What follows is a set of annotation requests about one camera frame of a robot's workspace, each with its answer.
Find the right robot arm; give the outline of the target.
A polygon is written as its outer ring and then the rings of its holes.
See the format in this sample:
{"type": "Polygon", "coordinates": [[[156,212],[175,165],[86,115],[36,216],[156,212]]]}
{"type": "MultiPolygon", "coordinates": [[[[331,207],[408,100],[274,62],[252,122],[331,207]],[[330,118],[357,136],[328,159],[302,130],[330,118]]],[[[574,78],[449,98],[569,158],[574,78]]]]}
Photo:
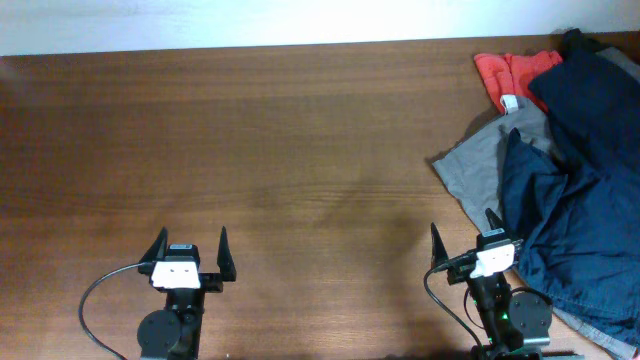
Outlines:
{"type": "Polygon", "coordinates": [[[541,348],[550,343],[552,300],[530,287],[512,287],[505,276],[519,262],[523,240],[491,209],[485,210],[490,229],[476,237],[476,246],[449,257],[435,224],[431,268],[424,275],[427,294],[451,316],[475,342],[472,359],[541,359],[541,348]],[[464,299],[472,300],[488,343],[483,344],[471,327],[430,289],[429,278],[444,272],[450,285],[467,285],[464,299]]]}

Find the black garment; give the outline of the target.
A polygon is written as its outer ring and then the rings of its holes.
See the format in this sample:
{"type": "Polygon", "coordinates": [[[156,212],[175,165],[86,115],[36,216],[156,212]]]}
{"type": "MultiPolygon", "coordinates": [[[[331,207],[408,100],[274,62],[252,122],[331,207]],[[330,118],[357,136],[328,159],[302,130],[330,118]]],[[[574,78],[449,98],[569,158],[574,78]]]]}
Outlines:
{"type": "Polygon", "coordinates": [[[576,51],[598,53],[609,47],[609,44],[587,37],[580,29],[574,28],[563,34],[559,52],[561,56],[566,59],[576,51]]]}

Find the red orange garment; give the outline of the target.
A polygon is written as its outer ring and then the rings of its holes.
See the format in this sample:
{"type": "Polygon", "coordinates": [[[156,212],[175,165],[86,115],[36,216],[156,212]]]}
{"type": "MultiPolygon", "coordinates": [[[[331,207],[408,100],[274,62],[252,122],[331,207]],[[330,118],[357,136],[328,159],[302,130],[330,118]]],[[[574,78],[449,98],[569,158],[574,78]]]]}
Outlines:
{"type": "Polygon", "coordinates": [[[563,59],[557,51],[541,51],[531,56],[481,53],[474,56],[474,62],[490,99],[501,114],[506,114],[500,102],[503,95],[525,97],[547,112],[546,104],[528,86],[535,77],[561,64],[563,59]]]}

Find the navy blue shorts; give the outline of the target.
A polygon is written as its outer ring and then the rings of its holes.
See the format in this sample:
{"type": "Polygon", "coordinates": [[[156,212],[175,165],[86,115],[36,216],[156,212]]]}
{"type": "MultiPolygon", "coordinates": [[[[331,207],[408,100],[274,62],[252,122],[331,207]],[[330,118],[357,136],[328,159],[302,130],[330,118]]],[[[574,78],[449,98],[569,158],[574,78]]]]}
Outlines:
{"type": "Polygon", "coordinates": [[[510,132],[501,200],[522,278],[605,334],[639,343],[639,83],[584,50],[536,77],[555,161],[510,132]]]}

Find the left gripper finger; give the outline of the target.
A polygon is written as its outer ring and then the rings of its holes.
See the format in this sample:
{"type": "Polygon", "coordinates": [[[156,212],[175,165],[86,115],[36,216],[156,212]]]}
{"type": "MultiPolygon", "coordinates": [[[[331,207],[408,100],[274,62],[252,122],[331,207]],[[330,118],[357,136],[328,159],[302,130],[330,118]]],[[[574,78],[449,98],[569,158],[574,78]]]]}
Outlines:
{"type": "Polygon", "coordinates": [[[140,263],[152,263],[158,260],[162,260],[165,257],[165,252],[168,247],[168,230],[163,227],[156,240],[144,253],[139,260],[140,263]]]}
{"type": "Polygon", "coordinates": [[[233,257],[229,247],[226,227],[221,229],[217,265],[223,282],[235,282],[237,278],[237,270],[233,261],[233,257]]]}

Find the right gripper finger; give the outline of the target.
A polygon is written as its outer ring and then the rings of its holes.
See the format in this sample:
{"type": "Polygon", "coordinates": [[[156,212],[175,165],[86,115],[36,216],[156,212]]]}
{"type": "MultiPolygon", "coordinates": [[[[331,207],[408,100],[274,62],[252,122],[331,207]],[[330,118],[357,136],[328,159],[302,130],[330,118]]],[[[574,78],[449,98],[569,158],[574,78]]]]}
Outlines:
{"type": "Polygon", "coordinates": [[[485,216],[492,230],[502,230],[506,234],[510,233],[504,221],[491,208],[485,210],[485,216]]]}
{"type": "Polygon", "coordinates": [[[431,268],[435,269],[447,263],[449,256],[435,223],[431,223],[430,231],[432,239],[431,268]]]}

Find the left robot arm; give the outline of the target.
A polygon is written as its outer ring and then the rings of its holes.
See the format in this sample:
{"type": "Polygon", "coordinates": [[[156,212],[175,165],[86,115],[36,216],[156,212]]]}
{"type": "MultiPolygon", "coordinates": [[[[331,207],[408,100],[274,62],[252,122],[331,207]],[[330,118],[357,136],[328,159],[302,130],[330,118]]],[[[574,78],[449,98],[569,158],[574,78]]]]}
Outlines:
{"type": "Polygon", "coordinates": [[[139,273],[166,295],[164,308],[151,312],[139,324],[137,341],[142,359],[198,358],[205,297],[221,293],[226,283],[237,278],[225,229],[218,243],[218,270],[201,273],[200,263],[198,247],[169,243],[165,228],[140,259],[139,273]]]}

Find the grey shorts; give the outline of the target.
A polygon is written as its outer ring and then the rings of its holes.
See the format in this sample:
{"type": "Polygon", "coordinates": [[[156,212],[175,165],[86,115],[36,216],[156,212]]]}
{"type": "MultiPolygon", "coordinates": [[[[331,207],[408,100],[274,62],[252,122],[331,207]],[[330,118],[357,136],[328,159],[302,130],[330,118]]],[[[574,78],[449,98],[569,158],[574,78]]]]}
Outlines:
{"type": "Polygon", "coordinates": [[[449,193],[482,232],[490,229],[485,210],[499,210],[501,171],[508,132],[512,128],[520,131],[525,142],[555,159],[561,158],[552,139],[546,112],[521,96],[503,95],[500,102],[507,110],[506,114],[500,113],[433,163],[449,193]]]}

